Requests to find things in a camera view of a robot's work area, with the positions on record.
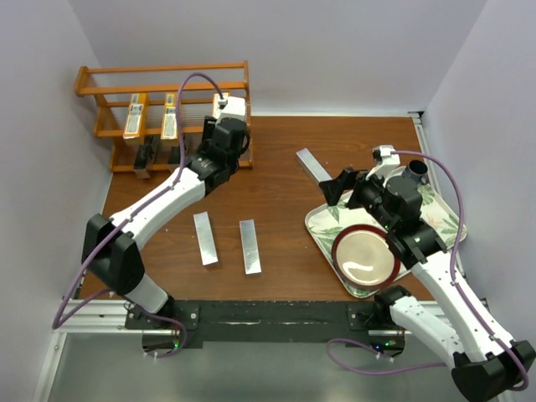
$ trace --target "gray floor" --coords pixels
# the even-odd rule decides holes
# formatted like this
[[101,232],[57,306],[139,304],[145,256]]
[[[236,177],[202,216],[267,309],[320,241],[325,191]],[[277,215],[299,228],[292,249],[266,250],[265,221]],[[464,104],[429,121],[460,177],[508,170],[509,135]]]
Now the gray floor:
[[[382,370],[436,361],[409,337],[391,364],[336,345],[339,357]],[[369,377],[339,368],[323,344],[206,343],[172,358],[144,358],[137,335],[70,335],[51,402],[60,401],[431,401],[457,402],[446,368]]]

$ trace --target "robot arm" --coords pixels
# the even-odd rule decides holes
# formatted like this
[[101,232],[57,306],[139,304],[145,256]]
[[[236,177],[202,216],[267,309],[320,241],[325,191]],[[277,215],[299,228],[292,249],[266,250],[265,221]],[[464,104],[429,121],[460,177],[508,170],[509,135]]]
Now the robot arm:
[[227,106],[217,112],[217,116],[205,118],[201,145],[186,159],[180,181],[176,169],[130,207],[109,219],[97,214],[86,227],[83,260],[116,226],[126,222],[93,259],[89,270],[118,296],[159,316],[172,316],[173,298],[146,274],[141,249],[176,214],[229,181],[249,145],[244,100],[230,97]]
[[[427,313],[401,286],[376,295],[379,316],[409,329],[433,350],[451,369],[456,386],[468,400],[490,400],[521,379],[509,353],[528,370],[536,352],[527,341],[513,339],[459,272],[454,281],[451,279],[451,255],[440,236],[420,218],[422,196],[416,184],[409,178],[384,178],[399,163],[393,150],[391,146],[375,148],[376,167],[370,172],[347,167],[337,178],[319,186],[329,205],[336,204],[344,190],[353,190],[348,208],[365,208],[385,228],[389,250],[426,286],[452,327]],[[468,303],[492,329],[492,336]]]

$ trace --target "tray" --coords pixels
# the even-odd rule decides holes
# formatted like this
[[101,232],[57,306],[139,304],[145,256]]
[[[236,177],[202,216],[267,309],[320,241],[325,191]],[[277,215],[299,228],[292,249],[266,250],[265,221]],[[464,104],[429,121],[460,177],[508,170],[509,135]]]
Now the tray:
[[[399,176],[404,169],[405,166],[396,168],[390,175],[388,175],[387,179],[392,178],[393,176]],[[422,206],[420,208],[422,219],[435,229],[448,249],[452,248],[456,238],[456,232],[458,231],[459,219],[457,215],[429,184],[419,185],[418,190],[422,195]],[[333,241],[341,230],[352,224],[370,224],[383,231],[384,228],[382,228],[372,216],[367,214],[364,209],[350,210],[345,207],[351,194],[352,192],[345,193],[341,197],[337,206],[328,207],[327,204],[324,204],[309,212],[305,217],[305,226],[347,292],[350,295],[361,299],[372,296],[378,291],[359,289],[349,285],[339,276],[333,267],[331,257]],[[467,230],[464,225],[461,239],[464,240],[466,236]],[[396,281],[407,274],[409,274],[409,271],[406,270],[404,265],[401,265],[400,273],[396,277]]]

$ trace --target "wooden table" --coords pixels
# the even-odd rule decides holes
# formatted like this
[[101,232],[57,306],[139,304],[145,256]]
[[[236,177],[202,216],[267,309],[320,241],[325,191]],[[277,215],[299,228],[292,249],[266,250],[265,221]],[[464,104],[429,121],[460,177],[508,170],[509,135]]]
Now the wooden table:
[[[177,299],[350,301],[304,224],[306,214],[324,204],[320,190],[296,161],[307,147],[336,176],[346,166],[371,168],[372,148],[392,144],[419,151],[410,118],[252,117],[255,165],[240,170],[207,198],[161,228],[142,251],[147,274]],[[402,157],[402,163],[409,159]],[[140,180],[114,175],[104,215],[133,204],[168,174]],[[193,226],[193,214],[208,211],[219,267],[206,269]],[[239,221],[254,219],[262,274],[245,275]],[[417,298],[431,300],[412,275],[396,282]],[[82,297],[103,284],[91,273]]]

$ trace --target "red rim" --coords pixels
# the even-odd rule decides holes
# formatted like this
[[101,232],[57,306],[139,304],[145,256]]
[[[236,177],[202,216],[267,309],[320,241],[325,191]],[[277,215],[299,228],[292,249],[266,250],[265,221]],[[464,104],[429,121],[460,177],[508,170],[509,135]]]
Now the red rim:
[[385,239],[385,232],[383,230],[381,230],[380,228],[376,228],[375,226],[371,226],[370,224],[353,224],[352,226],[348,226],[346,229],[341,230],[341,233],[339,233],[337,235],[337,237],[335,238],[335,240],[333,241],[333,246],[332,246],[333,265],[335,266],[335,270],[337,270],[338,274],[345,281],[350,282],[353,286],[356,286],[359,289],[366,289],[366,290],[370,290],[370,291],[375,291],[375,290],[378,290],[378,289],[382,289],[382,288],[390,285],[391,283],[393,283],[393,281],[396,279],[396,277],[399,274],[400,260],[397,259],[396,257],[394,258],[394,266],[393,266],[393,271],[391,272],[391,275],[385,281],[383,281],[383,282],[381,282],[381,283],[379,283],[378,285],[375,285],[375,286],[363,285],[363,284],[357,283],[356,281],[353,281],[352,279],[347,277],[344,274],[344,271],[341,270],[341,268],[338,266],[337,258],[335,258],[335,255],[337,254],[338,245],[341,243],[341,240],[344,238],[344,236],[346,236],[349,233],[357,232],[357,231],[360,231],[360,230],[365,230],[365,231],[368,231],[368,232],[374,232],[375,234],[380,235],[382,237],[382,239]]

